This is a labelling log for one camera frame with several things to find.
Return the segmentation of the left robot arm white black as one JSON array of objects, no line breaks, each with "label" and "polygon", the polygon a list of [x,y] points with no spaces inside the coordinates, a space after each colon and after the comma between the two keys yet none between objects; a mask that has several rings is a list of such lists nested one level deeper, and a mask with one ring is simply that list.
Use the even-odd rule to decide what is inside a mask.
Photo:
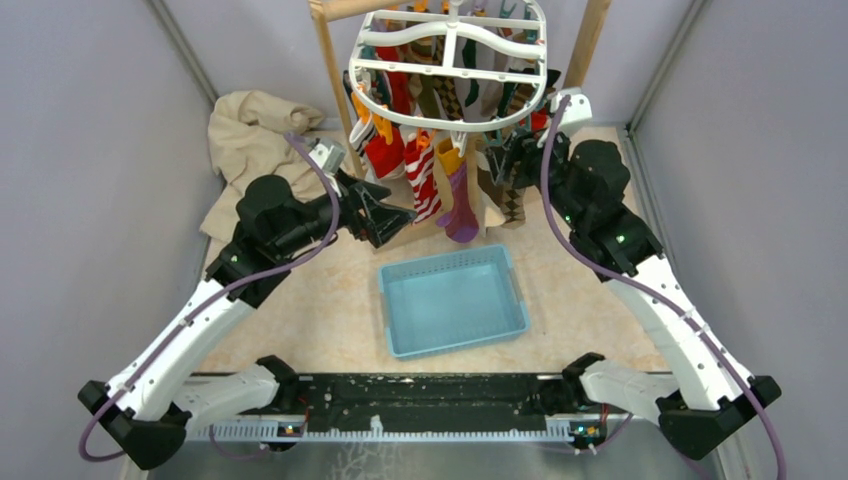
[{"label": "left robot arm white black", "polygon": [[170,460],[193,433],[244,412],[290,413],[302,404],[298,374],[276,356],[202,385],[188,380],[214,347],[251,316],[291,271],[341,229],[381,247],[415,219],[385,187],[336,173],[329,191],[298,200],[277,175],[253,180],[236,206],[231,241],[183,309],[128,367],[91,380],[80,402],[139,469]]}]

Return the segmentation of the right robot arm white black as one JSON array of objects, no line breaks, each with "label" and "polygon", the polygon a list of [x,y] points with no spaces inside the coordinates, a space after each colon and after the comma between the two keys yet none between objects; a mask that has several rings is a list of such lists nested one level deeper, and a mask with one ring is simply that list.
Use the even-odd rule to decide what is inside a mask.
[{"label": "right robot arm white black", "polygon": [[670,367],[660,378],[587,353],[563,372],[576,412],[607,404],[657,425],[683,456],[700,460],[781,395],[723,347],[677,281],[663,247],[624,202],[630,172],[617,146],[557,134],[551,149],[522,134],[490,146],[494,180],[537,188],[549,215],[567,225],[567,248],[631,311]]}]

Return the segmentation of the maroon purple yellow sock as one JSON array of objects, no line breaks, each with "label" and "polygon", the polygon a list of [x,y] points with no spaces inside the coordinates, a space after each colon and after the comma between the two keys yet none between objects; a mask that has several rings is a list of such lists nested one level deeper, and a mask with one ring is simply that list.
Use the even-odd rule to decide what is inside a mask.
[{"label": "maroon purple yellow sock", "polygon": [[465,244],[471,242],[479,232],[479,223],[469,200],[468,172],[466,160],[453,146],[450,138],[441,141],[435,149],[436,157],[450,183],[452,206],[449,212],[436,220],[451,240]]}]

